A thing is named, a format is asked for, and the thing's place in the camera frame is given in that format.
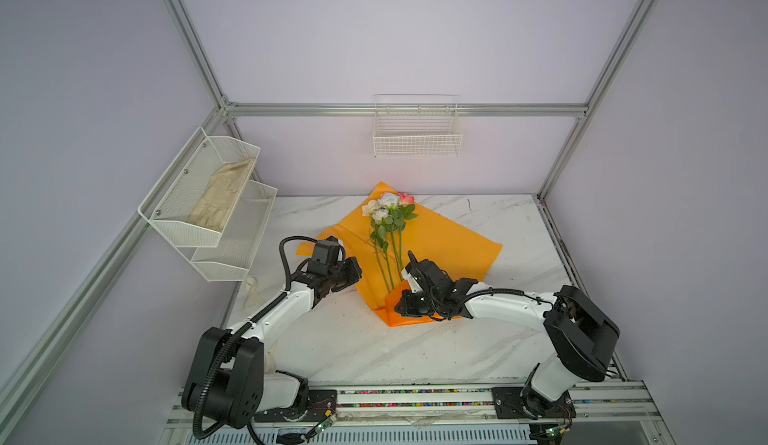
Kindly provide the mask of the cream fake rose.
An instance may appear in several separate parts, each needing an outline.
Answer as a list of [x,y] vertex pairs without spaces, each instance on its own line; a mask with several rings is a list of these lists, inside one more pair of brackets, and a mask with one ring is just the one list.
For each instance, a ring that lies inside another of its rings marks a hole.
[[388,210],[378,200],[370,200],[362,206],[362,214],[369,219],[369,239],[375,250],[376,261],[384,280],[385,290],[391,292],[394,283],[388,257],[387,231],[384,227],[384,219],[388,217]]

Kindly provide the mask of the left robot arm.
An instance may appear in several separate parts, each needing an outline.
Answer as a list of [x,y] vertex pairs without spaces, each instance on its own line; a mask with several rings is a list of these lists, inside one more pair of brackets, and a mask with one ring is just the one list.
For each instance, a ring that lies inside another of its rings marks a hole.
[[359,282],[362,269],[333,236],[289,236],[278,251],[283,290],[255,315],[232,328],[211,327],[198,342],[181,399],[193,414],[192,433],[198,440],[225,426],[249,427],[259,413],[276,410],[298,418],[308,408],[308,380],[269,372],[267,351],[323,298]]

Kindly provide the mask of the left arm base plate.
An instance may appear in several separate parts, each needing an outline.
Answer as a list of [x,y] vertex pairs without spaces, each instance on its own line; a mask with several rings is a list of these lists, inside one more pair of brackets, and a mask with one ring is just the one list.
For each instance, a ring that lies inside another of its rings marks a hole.
[[333,389],[308,389],[301,392],[288,408],[258,412],[255,423],[316,423],[325,419],[337,407],[338,392]]

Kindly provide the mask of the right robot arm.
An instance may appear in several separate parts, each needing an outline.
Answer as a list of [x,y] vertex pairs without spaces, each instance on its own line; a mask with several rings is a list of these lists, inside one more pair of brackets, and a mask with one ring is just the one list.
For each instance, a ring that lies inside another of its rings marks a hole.
[[398,315],[499,320],[547,335],[553,352],[533,368],[519,392],[525,416],[542,418],[578,382],[608,377],[620,329],[581,289],[564,285],[535,295],[475,279],[454,281],[435,262],[419,260],[412,252],[408,258],[403,277],[409,288],[394,307]]

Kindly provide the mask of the pink fake rose spray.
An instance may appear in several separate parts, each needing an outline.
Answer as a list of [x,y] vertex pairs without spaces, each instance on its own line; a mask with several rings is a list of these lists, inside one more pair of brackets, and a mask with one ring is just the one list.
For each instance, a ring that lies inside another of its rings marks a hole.
[[415,213],[415,198],[406,193],[397,194],[397,204],[391,208],[391,217],[393,220],[392,245],[394,247],[395,259],[398,272],[404,269],[404,250],[402,233],[406,228],[407,222],[417,217]]

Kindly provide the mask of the white fake rose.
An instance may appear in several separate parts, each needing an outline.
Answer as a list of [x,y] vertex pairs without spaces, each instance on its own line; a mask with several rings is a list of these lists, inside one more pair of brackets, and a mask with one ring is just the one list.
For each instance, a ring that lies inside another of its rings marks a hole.
[[387,266],[384,276],[389,279],[390,290],[400,282],[399,272],[402,265],[401,246],[398,244],[399,205],[400,199],[396,194],[384,193],[378,199],[378,210],[373,214],[374,238]]

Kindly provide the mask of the orange wrapping paper sheet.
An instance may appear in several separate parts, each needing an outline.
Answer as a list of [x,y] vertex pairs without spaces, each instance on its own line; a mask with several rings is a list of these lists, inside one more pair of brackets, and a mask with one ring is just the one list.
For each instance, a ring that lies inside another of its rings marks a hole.
[[[357,258],[362,279],[356,290],[366,305],[389,327],[425,324],[427,318],[404,318],[394,311],[402,291],[408,288],[402,280],[391,292],[387,292],[376,261],[375,250],[369,239],[369,219],[362,214],[362,206],[370,200],[378,200],[384,193],[398,194],[384,182],[379,183],[367,199],[337,224],[319,234],[321,239],[334,236],[343,243],[346,252]],[[408,251],[419,259],[435,262],[453,278],[481,280],[489,271],[502,250],[502,246],[490,239],[416,203],[417,217],[407,222],[402,233],[404,267],[408,263]]]

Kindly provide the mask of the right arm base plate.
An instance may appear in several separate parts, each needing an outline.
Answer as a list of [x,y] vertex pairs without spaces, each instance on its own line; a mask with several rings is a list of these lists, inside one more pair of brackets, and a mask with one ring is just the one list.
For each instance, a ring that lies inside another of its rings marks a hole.
[[524,387],[493,387],[492,404],[498,419],[571,419],[576,415],[573,401],[565,392],[557,401],[540,398]]

